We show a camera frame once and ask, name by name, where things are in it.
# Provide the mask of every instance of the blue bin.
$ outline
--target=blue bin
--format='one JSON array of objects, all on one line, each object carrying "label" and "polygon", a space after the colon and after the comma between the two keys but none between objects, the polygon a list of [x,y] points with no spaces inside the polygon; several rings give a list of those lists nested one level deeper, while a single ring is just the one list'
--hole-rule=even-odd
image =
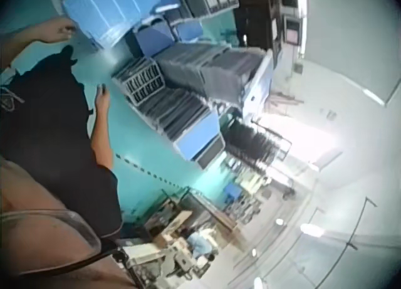
[{"label": "blue bin", "polygon": [[63,0],[67,15],[101,48],[111,48],[160,0]]}]

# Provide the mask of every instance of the worker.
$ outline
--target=worker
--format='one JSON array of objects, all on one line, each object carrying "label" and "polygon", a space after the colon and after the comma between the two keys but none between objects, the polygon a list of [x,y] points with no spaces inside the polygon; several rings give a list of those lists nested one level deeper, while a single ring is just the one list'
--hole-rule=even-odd
[{"label": "worker", "polygon": [[183,228],[180,235],[189,244],[195,260],[198,260],[200,256],[205,256],[208,261],[214,261],[212,245],[208,240],[202,237],[199,232],[195,231],[193,228]]},{"label": "worker", "polygon": [[[2,36],[1,71],[31,43],[66,41],[75,32],[72,20],[58,17]],[[99,237],[117,239],[122,217],[108,137],[110,93],[97,88],[89,138],[91,110],[71,72],[72,54],[65,46],[1,85],[0,155],[81,215]]]}]

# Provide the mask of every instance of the teal floor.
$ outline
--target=teal floor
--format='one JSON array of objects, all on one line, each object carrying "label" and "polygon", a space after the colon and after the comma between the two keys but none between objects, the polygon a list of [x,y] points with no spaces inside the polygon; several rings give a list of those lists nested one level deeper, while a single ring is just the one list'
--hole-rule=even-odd
[{"label": "teal floor", "polygon": [[[0,29],[2,33],[8,33],[53,16],[57,16],[57,13],[50,0],[10,0],[0,17]],[[231,28],[233,22],[231,13],[226,13],[219,19],[204,21],[205,33],[219,40],[220,27],[227,24]],[[97,84],[105,83],[110,89],[110,140],[114,152],[179,186],[199,189],[212,201],[218,199],[222,188],[232,179],[230,173],[221,168],[222,157],[207,171],[201,171],[193,163],[184,161],[168,141],[152,131],[129,108],[112,83],[110,75],[116,66],[132,56],[125,42],[121,41],[110,51],[97,52],[82,37],[73,38],[70,44],[75,47],[73,56],[78,59],[73,73],[85,85],[89,106],[93,106]],[[20,73],[30,70],[38,60],[59,52],[64,45],[35,43],[25,49],[14,61],[13,67]],[[88,123],[89,131],[93,122],[92,118]],[[118,178],[118,196],[127,221],[140,217],[162,195],[162,189],[169,194],[177,190],[176,187],[162,184],[117,158],[113,171]]]}]

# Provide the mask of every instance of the hand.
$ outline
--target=hand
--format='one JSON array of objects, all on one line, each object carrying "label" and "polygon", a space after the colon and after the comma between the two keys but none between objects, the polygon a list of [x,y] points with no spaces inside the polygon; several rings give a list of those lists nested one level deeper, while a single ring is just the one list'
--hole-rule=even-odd
[{"label": "hand", "polygon": [[76,31],[76,26],[69,18],[53,18],[28,28],[32,40],[43,43],[59,43],[69,40]]},{"label": "hand", "polygon": [[110,92],[106,89],[106,85],[101,84],[97,87],[95,106],[96,113],[107,115],[110,107]]}]

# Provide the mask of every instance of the black shirt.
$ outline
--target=black shirt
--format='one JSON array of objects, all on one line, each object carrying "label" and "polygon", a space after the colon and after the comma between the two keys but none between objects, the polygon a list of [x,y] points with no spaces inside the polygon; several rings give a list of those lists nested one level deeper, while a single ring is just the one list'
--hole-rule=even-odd
[{"label": "black shirt", "polygon": [[0,154],[80,214],[97,235],[114,239],[122,225],[117,178],[96,163],[84,87],[71,72],[72,51],[65,47],[9,84],[23,103],[2,108]]}]

